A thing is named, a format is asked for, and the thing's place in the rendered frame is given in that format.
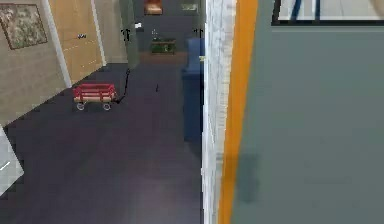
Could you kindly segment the blue sofa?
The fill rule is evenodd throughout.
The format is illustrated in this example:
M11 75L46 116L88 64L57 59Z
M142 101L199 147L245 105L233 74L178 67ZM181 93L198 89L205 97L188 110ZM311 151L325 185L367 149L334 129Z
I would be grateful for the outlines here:
M184 139L199 141L202 133L204 65L200 57L205 55L204 39L189 38L187 63L182 69Z

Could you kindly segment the green wooden side table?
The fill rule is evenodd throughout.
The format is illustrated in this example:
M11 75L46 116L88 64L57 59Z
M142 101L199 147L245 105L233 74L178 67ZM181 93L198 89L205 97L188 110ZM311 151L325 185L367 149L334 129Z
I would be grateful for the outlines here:
M150 49L152 54L174 55L176 52L176 40L165 39L165 40L152 41Z

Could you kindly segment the red toy wagon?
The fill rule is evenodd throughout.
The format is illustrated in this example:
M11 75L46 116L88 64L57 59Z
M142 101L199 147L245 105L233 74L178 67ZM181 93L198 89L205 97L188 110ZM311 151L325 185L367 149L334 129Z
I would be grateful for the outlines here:
M76 109L84 111L87 103L100 103L104 111L110 111L113 103L120 104L126 97L130 73L130 69L125 72L124 91L121 96L112 83L84 83L73 87L73 102Z

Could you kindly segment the pale green framed picture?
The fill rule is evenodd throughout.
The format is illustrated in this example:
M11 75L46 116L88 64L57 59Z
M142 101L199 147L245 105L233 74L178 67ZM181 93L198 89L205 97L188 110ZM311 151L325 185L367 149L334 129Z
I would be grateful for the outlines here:
M199 5L196 3L183 3L181 5L181 9L184 12L190 12L190 13L197 13L198 12Z

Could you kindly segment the light wooden room door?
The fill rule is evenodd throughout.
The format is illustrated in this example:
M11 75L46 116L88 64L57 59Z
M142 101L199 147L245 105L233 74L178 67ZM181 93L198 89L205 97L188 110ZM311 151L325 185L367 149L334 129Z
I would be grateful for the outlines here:
M91 0L48 0L72 84L102 66ZM86 38L78 39L78 34Z

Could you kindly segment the white flat panel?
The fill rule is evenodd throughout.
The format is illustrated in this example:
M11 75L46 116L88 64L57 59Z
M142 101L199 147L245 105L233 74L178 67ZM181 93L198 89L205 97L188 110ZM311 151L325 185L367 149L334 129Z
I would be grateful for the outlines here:
M0 196L23 175L24 170L0 125Z

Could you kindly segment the orange framed wall picture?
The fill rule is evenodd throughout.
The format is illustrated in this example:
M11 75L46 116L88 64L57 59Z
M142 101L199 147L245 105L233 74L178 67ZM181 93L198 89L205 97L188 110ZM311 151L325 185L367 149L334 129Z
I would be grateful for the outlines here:
M162 15L163 14L162 0L145 0L144 14L145 15Z

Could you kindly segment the black framed wall picture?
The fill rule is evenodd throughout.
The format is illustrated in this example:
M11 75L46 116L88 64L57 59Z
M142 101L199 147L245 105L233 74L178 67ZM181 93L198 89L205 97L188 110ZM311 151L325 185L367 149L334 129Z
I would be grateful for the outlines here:
M273 26L384 26L384 0L275 0Z

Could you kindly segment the framed floral wall picture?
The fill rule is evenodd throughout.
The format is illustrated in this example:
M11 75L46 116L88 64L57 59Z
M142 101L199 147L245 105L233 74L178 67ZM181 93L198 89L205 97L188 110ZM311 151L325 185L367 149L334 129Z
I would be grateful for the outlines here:
M0 3L0 25L11 50L47 42L36 4Z

